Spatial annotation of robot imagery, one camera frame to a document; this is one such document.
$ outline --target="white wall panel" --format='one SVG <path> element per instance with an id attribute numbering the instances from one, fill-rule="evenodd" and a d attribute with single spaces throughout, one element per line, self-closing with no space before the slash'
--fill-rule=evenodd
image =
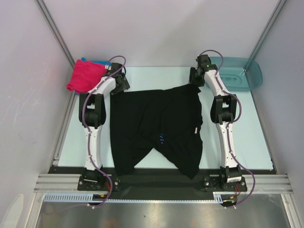
<path id="1" fill-rule="evenodd" d="M 34 0 L 1 3 L 0 223 L 19 194 L 21 220 L 28 213 L 38 174 L 46 172 L 52 156 L 71 73 Z"/>
<path id="2" fill-rule="evenodd" d="M 257 55 L 263 85 L 255 91 L 275 163 L 287 173 L 304 212 L 304 1 L 288 1 Z"/>
<path id="3" fill-rule="evenodd" d="M 46 0 L 74 59 L 191 66 L 205 49 L 249 57 L 278 0 Z"/>

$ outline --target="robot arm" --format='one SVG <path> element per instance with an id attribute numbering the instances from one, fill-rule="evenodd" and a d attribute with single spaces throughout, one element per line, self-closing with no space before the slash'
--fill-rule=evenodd
<path id="1" fill-rule="evenodd" d="M 101 108 L 105 110 L 105 101 L 104 99 L 110 94 L 110 92 L 112 90 L 114 90 L 116 87 L 116 81 L 115 81 L 115 78 L 110 78 L 108 80 L 106 80 L 101 87 L 99 87 L 94 93 L 93 95 L 102 95 L 102 96 L 99 96 L 100 98 L 99 99 L 102 99 L 102 106 Z M 91 155 L 92 155 L 92 159 L 95 163 L 95 165 L 98 167 L 98 168 L 101 168 L 103 163 L 102 163 L 102 159 L 101 159 L 101 155 L 100 155 L 100 133 L 101 133 L 101 129 L 103 127 L 103 124 L 105 123 L 105 117 L 106 117 L 106 114 L 105 114 L 105 111 L 104 111 L 104 119 L 102 120 L 101 122 L 101 125 L 98 124 L 98 126 L 94 126 L 94 127 L 91 127 L 90 130 L 91 130 L 91 138 L 90 138 L 90 151 L 91 151 Z M 84 128 L 85 130 L 85 139 L 86 141 L 88 141 L 88 136 L 89 136 L 89 132 L 88 132 L 88 129 L 85 127 Z M 86 161 L 85 161 L 85 168 L 87 170 L 95 170 L 95 167 L 93 166 L 93 164 L 91 163 L 90 161 L 90 158 L 89 158 L 89 153 L 88 153 L 88 148 L 86 149 Z"/>
<path id="2" fill-rule="evenodd" d="M 99 88 L 93 88 L 88 93 L 79 95 L 79 121 L 83 123 L 82 112 L 84 110 L 85 123 L 89 126 L 91 134 L 89 134 L 88 128 L 84 127 L 87 145 L 86 163 L 79 178 L 78 190 L 100 190 L 105 182 L 105 177 L 96 169 L 96 167 L 100 170 L 103 168 L 100 154 L 100 134 L 106 120 L 105 98 L 110 93 L 116 94 L 130 88 L 125 73 L 119 70 L 121 68 L 123 68 L 123 65 L 112 63 L 107 73 L 98 83 L 100 85 Z M 85 104 L 86 98 L 92 91 L 94 92 Z"/>
<path id="3" fill-rule="evenodd" d="M 209 70 L 205 73 L 204 78 L 205 81 L 208 83 L 208 85 L 210 86 L 210 89 L 215 97 L 215 107 L 213 107 L 213 109 L 216 109 L 218 106 L 219 109 L 225 109 L 222 104 L 224 102 L 222 102 L 223 100 L 226 100 L 226 103 L 233 103 L 232 100 L 234 100 L 234 97 L 231 95 L 227 95 L 224 93 L 224 91 L 226 91 L 227 93 L 228 90 L 226 89 L 225 85 L 223 84 L 221 78 L 219 77 L 219 73 L 216 74 L 216 70 Z M 234 115 L 232 114 L 232 117 L 229 119 L 230 121 L 233 121 L 235 118 L 235 112 Z M 218 130 L 218 135 L 219 135 L 219 141 L 220 141 L 220 148 L 221 148 L 221 167 L 222 168 L 226 168 L 228 167 L 229 169 L 231 168 L 237 168 L 238 164 L 236 163 L 236 161 L 233 159 L 233 157 L 231 156 L 231 154 L 233 154 L 233 156 L 236 157 L 235 154 L 235 149 L 234 149 L 234 141 L 233 141 L 233 123 L 230 123 L 227 121 L 223 121 L 223 119 L 220 120 L 214 120 L 213 122 L 215 122 L 216 128 Z M 241 181 L 242 176 L 227 176 L 227 183 L 229 182 L 236 182 L 236 181 Z"/>
<path id="4" fill-rule="evenodd" d="M 242 173 L 239 165 L 233 159 L 236 157 L 233 143 L 233 121 L 236 117 L 237 100 L 219 77 L 218 68 L 211 63 L 208 55 L 197 57 L 198 66 L 190 69 L 190 83 L 197 86 L 204 86 L 205 81 L 211 88 L 214 95 L 210 117 L 218 130 L 221 147 L 220 182 L 237 183 L 242 180 Z"/>

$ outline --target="light blue tabletop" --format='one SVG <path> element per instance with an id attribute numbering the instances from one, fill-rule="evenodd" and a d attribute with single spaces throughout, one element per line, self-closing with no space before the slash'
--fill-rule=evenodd
<path id="1" fill-rule="evenodd" d="M 128 91 L 169 89 L 188 83 L 189 67 L 128 67 Z M 199 98 L 202 104 L 203 125 L 200 131 L 203 140 L 201 169 L 218 169 L 221 161 L 219 135 L 210 120 L 213 95 L 209 88 L 201 87 Z M 243 107 L 240 120 L 233 124 L 234 143 L 238 160 L 249 169 L 272 170 L 272 162 L 260 126 L 250 92 L 236 92 Z M 104 167 L 114 167 L 110 144 L 110 96 L 105 99 L 107 120 L 101 132 L 101 156 Z M 79 101 L 76 99 L 59 166 L 84 166 L 86 161 L 86 139 L 84 128 L 78 120 Z M 162 154 L 153 149 L 137 168 L 176 168 Z"/>

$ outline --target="pink towel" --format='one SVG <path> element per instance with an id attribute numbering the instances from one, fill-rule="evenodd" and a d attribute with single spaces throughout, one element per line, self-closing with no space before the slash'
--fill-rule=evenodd
<path id="1" fill-rule="evenodd" d="M 69 91 L 75 90 L 78 94 L 88 92 L 100 82 L 105 72 L 105 66 L 102 64 L 77 60 L 71 81 L 66 88 Z"/>

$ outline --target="black t-shirt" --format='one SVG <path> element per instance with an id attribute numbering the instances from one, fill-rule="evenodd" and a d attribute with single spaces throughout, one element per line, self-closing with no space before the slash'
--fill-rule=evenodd
<path id="1" fill-rule="evenodd" d="M 110 136 L 116 173 L 132 173 L 155 148 L 192 179 L 202 155 L 199 92 L 188 84 L 112 95 Z"/>

